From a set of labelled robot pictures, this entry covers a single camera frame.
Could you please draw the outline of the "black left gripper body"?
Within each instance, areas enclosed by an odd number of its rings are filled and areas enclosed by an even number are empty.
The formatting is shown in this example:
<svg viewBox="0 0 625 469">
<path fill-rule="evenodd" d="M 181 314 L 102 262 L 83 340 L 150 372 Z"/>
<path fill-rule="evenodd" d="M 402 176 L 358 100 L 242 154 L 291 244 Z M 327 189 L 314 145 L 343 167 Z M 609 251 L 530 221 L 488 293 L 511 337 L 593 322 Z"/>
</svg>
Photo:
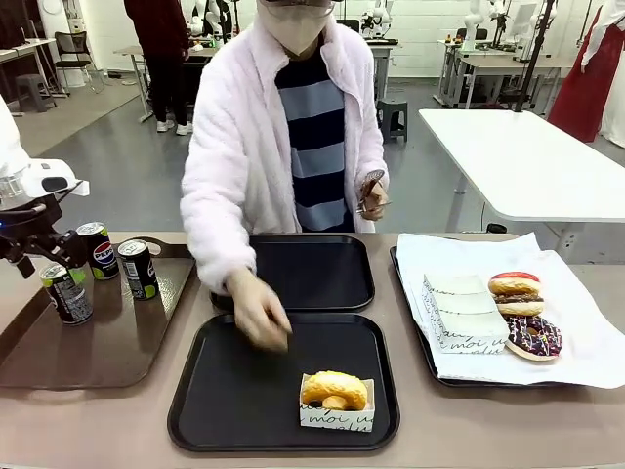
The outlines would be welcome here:
<svg viewBox="0 0 625 469">
<path fill-rule="evenodd" d="M 17 263 L 26 254 L 45 256 L 63 263 L 63 238 L 54 224 L 63 215 L 54 195 L 38 197 L 11 210 L 1 212 L 1 258 Z"/>
</svg>

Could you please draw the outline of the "person's right hand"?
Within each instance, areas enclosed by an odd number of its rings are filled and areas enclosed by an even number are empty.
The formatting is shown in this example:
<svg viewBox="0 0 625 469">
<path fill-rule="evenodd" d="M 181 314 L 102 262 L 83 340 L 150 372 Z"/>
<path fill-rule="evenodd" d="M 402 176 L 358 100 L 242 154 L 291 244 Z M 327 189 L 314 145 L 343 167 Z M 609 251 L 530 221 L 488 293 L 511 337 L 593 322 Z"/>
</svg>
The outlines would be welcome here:
<svg viewBox="0 0 625 469">
<path fill-rule="evenodd" d="M 276 293 L 247 268 L 229 274 L 226 288 L 235 323 L 247 338 L 259 348 L 286 352 L 292 328 Z"/>
</svg>

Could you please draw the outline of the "person's left hand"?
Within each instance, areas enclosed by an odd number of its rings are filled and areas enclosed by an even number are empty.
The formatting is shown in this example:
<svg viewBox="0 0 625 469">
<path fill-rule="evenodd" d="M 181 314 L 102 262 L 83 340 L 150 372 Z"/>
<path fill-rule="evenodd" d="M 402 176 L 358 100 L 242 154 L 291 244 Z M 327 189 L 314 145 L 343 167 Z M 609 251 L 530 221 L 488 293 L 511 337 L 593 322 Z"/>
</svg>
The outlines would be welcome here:
<svg viewBox="0 0 625 469">
<path fill-rule="evenodd" d="M 373 222 L 381 220 L 388 202 L 387 192 L 379 181 L 365 183 L 359 203 L 361 217 Z"/>
</svg>

